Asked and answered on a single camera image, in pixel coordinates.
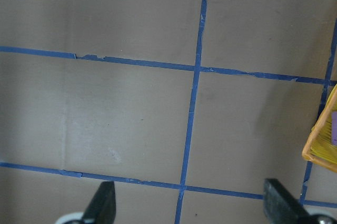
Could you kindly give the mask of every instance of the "basket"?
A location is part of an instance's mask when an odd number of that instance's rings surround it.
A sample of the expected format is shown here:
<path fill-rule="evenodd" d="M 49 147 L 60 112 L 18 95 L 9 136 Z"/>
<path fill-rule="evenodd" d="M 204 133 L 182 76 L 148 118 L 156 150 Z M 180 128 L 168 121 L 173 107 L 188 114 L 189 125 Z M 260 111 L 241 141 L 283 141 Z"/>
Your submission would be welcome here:
<path fill-rule="evenodd" d="M 302 157 L 337 172 L 337 146 L 331 144 L 331 113 L 337 111 L 337 85 L 306 141 Z"/>

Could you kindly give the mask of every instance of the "purple block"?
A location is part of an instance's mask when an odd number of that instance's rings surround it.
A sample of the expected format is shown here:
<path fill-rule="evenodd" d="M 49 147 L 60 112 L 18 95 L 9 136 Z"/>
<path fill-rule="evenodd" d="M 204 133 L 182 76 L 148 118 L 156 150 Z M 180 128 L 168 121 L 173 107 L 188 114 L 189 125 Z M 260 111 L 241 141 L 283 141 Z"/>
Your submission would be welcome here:
<path fill-rule="evenodd" d="M 332 112 L 331 143 L 337 146 L 337 112 Z"/>

